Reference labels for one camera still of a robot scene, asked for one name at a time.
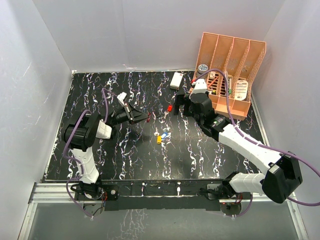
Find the red S carabiner keyring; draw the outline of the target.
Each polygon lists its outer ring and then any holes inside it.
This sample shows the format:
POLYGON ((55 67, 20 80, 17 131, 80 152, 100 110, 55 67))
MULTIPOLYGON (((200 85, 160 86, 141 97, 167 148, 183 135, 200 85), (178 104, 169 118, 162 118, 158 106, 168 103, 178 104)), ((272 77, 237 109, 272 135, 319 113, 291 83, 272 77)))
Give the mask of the red S carabiner keyring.
POLYGON ((148 113, 148 118, 147 118, 146 122, 149 123, 150 119, 151 119, 151 112, 148 113))

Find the key with red tag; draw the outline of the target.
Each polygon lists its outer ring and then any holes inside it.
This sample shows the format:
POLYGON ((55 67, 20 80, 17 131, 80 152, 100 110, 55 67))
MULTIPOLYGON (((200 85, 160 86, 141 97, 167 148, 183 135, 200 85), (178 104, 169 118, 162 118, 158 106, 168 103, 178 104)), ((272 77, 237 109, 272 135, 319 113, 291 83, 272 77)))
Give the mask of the key with red tag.
POLYGON ((168 107, 167 107, 167 110, 164 111, 164 119, 166 119, 166 117, 168 116, 168 114, 172 111, 173 109, 173 106, 170 104, 168 107))

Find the key with yellow tag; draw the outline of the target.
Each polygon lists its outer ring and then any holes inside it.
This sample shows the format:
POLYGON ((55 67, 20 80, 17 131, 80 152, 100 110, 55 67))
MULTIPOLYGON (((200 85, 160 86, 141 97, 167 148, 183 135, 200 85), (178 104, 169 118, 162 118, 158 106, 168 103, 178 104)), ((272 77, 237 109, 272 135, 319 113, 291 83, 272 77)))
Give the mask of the key with yellow tag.
POLYGON ((154 132, 154 136, 156 137, 156 143, 160 145, 162 143, 162 137, 157 129, 154 132))

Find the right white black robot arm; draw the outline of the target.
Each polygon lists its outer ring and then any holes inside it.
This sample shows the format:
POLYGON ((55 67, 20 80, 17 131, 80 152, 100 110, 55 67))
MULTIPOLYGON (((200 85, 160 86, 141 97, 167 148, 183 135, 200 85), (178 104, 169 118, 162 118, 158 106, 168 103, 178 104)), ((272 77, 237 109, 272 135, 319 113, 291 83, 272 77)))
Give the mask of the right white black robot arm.
POLYGON ((281 204, 303 182, 298 159, 292 153, 279 153, 261 147, 261 142, 232 125, 224 115, 215 113, 207 93, 179 93, 175 97, 173 113, 193 117, 202 132, 224 144, 252 162, 260 173, 233 172, 207 193, 216 198, 233 199, 240 193, 264 194, 281 204))

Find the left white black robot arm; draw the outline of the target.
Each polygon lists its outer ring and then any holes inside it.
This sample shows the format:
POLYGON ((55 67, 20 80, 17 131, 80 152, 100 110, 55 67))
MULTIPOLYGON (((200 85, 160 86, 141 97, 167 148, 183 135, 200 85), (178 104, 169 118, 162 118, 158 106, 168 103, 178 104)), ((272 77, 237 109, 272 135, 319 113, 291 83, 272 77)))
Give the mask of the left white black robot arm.
POLYGON ((71 160, 75 161, 79 170, 79 181, 88 184, 86 194, 93 200, 103 195, 103 187, 98 184, 100 177, 93 154, 93 145, 96 139, 110 140, 116 135, 116 126, 128 122, 131 125, 145 121, 149 114, 135 109, 125 103, 116 111, 105 116, 91 113, 89 110, 76 112, 62 131, 65 142, 63 155, 68 156, 71 151, 71 160))

